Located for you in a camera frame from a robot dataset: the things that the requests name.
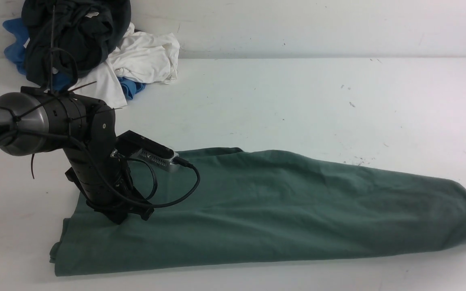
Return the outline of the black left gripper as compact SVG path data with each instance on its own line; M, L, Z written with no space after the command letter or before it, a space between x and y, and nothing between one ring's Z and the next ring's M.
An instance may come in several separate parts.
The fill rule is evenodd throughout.
M82 133L72 134L64 148L71 165L66 176L79 188L87 205L117 225L128 214L148 221L154 209L148 202L142 207L131 203L140 199L139 192L133 186L127 161L114 154L117 135L113 109L93 105L72 124Z

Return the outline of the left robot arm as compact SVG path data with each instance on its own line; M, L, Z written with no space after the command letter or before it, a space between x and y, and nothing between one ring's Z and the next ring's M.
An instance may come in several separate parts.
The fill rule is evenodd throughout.
M119 153L115 112L104 101L23 86L0 96L0 149L11 156L63 150L67 179L87 205L111 222L148 220L152 205L135 189L129 158Z

